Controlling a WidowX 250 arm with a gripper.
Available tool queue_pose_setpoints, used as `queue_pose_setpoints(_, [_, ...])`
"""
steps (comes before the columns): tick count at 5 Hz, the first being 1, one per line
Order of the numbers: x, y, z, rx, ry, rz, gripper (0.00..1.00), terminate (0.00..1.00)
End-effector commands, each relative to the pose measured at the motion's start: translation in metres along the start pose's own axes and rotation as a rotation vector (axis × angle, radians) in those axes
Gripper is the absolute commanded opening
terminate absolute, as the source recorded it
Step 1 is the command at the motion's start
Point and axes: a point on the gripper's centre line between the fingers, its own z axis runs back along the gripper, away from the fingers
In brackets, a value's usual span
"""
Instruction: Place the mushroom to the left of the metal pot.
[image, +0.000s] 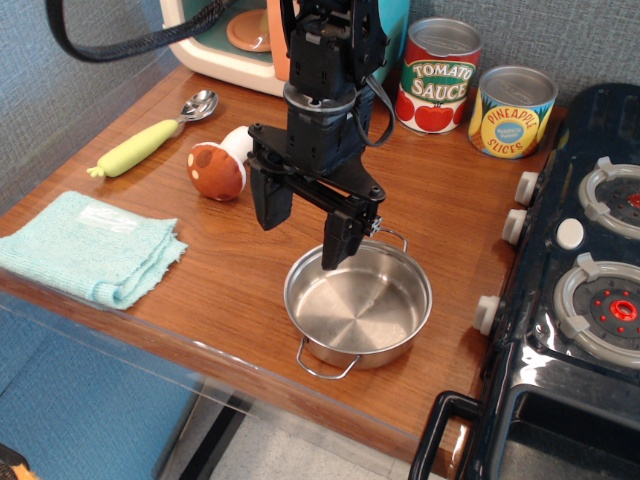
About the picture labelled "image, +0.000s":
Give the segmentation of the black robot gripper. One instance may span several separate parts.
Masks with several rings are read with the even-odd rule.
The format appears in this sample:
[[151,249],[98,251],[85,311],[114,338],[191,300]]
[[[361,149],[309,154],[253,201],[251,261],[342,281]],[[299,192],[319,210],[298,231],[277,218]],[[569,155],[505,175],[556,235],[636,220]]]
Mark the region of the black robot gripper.
[[321,261],[327,271],[355,255],[364,236],[378,228],[377,210],[386,193],[362,163],[366,148],[386,142],[385,136],[368,137],[375,98],[386,100],[377,81],[337,99],[314,99],[287,84],[287,126],[249,127],[258,223],[268,231],[288,220],[294,195],[329,213]]

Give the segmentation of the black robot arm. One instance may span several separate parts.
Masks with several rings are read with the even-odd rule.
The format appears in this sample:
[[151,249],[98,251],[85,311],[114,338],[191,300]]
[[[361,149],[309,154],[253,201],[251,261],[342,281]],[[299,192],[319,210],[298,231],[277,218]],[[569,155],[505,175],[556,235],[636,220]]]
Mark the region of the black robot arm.
[[374,100],[391,104],[374,76],[390,39],[375,1],[283,1],[280,8],[290,63],[287,124],[249,129],[254,208],[265,230],[289,218],[294,196],[325,211],[322,267],[334,270],[381,223],[386,194],[361,157],[395,129],[390,120],[379,139],[369,136]]

